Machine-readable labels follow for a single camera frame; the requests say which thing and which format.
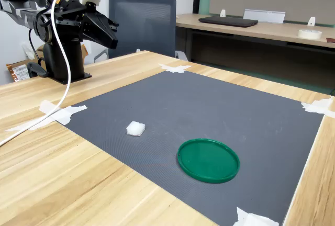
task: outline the white foam cube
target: white foam cube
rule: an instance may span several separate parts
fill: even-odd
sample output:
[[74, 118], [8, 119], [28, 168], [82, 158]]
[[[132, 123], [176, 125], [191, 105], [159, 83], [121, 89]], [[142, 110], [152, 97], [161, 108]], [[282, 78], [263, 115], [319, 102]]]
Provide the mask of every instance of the white foam cube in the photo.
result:
[[131, 124], [127, 127], [127, 134], [134, 136], [141, 136], [146, 129], [145, 124], [132, 121]]

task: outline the desk leg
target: desk leg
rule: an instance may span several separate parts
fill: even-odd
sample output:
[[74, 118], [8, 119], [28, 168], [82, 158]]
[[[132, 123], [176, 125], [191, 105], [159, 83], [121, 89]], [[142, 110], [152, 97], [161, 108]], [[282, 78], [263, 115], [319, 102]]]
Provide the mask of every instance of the desk leg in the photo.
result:
[[193, 35], [193, 30], [192, 29], [187, 29], [187, 34], [186, 34], [186, 57], [188, 61], [192, 61], [192, 35]]

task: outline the black cable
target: black cable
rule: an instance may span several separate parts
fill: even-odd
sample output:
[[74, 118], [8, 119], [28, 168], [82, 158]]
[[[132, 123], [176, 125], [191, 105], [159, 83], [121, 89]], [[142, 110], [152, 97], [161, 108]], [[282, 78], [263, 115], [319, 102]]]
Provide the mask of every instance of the black cable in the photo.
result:
[[29, 42], [30, 42], [32, 50], [34, 51], [34, 53], [36, 55], [36, 58], [38, 59], [37, 64], [41, 65], [41, 59], [38, 57], [37, 52], [36, 52], [35, 48], [33, 47], [34, 45], [32, 44], [32, 41], [31, 41], [31, 31], [32, 31], [32, 29], [29, 30], [29, 34], [28, 34]]
[[40, 11], [37, 15], [36, 15], [36, 22], [37, 22], [37, 24], [38, 25], [40, 25], [41, 27], [47, 27], [48, 25], [50, 25], [50, 23], [51, 23], [51, 19], [49, 19], [46, 23], [44, 23], [44, 24], [40, 24], [40, 23], [38, 23], [38, 20], [39, 20], [39, 18], [42, 16], [42, 14], [44, 14], [44, 13], [46, 13], [48, 10], [50, 10], [51, 9], [51, 4], [49, 4], [49, 6], [46, 8], [46, 9], [44, 9], [44, 10], [42, 10], [42, 11]]

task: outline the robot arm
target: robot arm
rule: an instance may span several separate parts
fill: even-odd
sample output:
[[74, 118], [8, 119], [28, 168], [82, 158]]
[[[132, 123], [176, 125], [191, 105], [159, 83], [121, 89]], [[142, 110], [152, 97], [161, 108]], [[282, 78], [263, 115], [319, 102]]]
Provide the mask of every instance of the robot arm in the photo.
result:
[[[46, 43], [44, 60], [47, 74], [44, 76], [65, 83], [67, 72], [64, 58], [53, 34], [50, 14], [47, 13], [52, 2], [53, 0], [0, 0], [0, 11], [7, 13], [19, 25], [34, 29], [36, 35]], [[81, 59], [81, 41], [93, 41], [110, 49], [117, 46], [115, 32], [118, 24], [96, 10], [98, 2], [99, 0], [57, 0], [56, 29], [66, 54], [69, 54], [74, 81], [87, 77]], [[36, 4], [45, 7], [45, 10], [37, 11]]]

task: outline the gray mat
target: gray mat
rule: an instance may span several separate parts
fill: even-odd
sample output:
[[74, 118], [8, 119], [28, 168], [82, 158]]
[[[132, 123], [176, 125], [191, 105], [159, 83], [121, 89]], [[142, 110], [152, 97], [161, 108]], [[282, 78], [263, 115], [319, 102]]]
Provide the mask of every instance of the gray mat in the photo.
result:
[[[67, 128], [221, 226], [237, 221], [236, 207], [283, 222], [322, 120], [298, 101], [190, 72], [163, 72], [78, 105], [88, 109]], [[126, 135], [132, 121], [146, 124], [141, 137]], [[202, 183], [180, 169], [179, 146], [196, 138], [237, 153], [233, 180]]]

